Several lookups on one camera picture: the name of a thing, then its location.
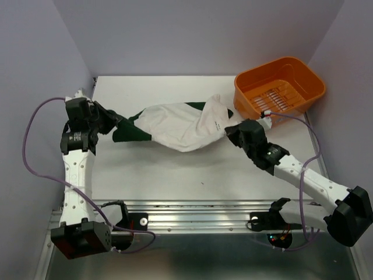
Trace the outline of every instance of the white table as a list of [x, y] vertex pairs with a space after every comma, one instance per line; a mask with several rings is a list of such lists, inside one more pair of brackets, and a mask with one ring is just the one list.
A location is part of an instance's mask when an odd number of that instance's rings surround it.
[[[240, 119], [233, 106], [233, 76], [101, 76], [93, 99], [130, 117], [155, 104], [201, 102], [216, 93]], [[298, 121], [281, 124], [267, 137], [302, 162], [315, 154], [308, 128]], [[310, 166], [319, 172], [317, 162]], [[296, 188], [259, 170], [227, 138], [189, 153], [154, 142], [113, 143], [111, 134], [100, 135], [97, 145], [95, 200], [260, 201], [298, 196]]]

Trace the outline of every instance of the white cloth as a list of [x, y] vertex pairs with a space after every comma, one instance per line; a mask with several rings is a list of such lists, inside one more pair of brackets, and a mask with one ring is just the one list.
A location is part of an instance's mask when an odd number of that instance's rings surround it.
[[149, 133], [152, 141], [189, 152], [225, 136], [225, 127], [237, 125], [228, 117], [228, 108], [220, 95], [212, 96], [202, 111], [185, 103], [164, 104], [146, 108], [135, 126]]

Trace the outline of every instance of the gray wall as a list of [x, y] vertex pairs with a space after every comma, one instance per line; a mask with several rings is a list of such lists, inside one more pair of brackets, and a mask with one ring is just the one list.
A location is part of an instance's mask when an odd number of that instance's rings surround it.
[[97, 75], [237, 74], [308, 62], [342, 0], [54, 0]]
[[[0, 279], [32, 279], [58, 184], [35, 178], [22, 164], [24, 129], [47, 98], [72, 95], [92, 79], [51, 0], [0, 1]], [[59, 152], [66, 113], [56, 101], [40, 111], [29, 140], [30, 163], [63, 176]]]
[[[327, 85], [309, 112], [329, 175], [350, 187], [366, 188], [373, 199], [373, 1], [347, 0], [309, 65]], [[373, 227], [361, 239], [373, 261]], [[373, 277], [373, 267], [368, 266]]]

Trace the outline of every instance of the orange plastic basket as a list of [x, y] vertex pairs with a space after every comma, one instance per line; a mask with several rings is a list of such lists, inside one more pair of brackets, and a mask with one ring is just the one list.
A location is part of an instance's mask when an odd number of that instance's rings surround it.
[[[257, 120], [271, 110], [299, 115], [323, 96], [325, 85], [307, 65], [294, 57], [283, 57], [240, 73], [234, 81], [234, 107], [243, 118]], [[283, 118], [271, 116], [273, 124]]]

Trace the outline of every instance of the gray floor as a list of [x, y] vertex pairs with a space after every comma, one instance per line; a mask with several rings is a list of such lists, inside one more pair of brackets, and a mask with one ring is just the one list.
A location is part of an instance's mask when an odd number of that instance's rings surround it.
[[[254, 237], [266, 240], [264, 234], [165, 235], [142, 253], [76, 260], [55, 249], [46, 279], [358, 279], [349, 248], [328, 234], [303, 250], [285, 253], [251, 241]], [[296, 234], [293, 245], [301, 243], [302, 235]]]

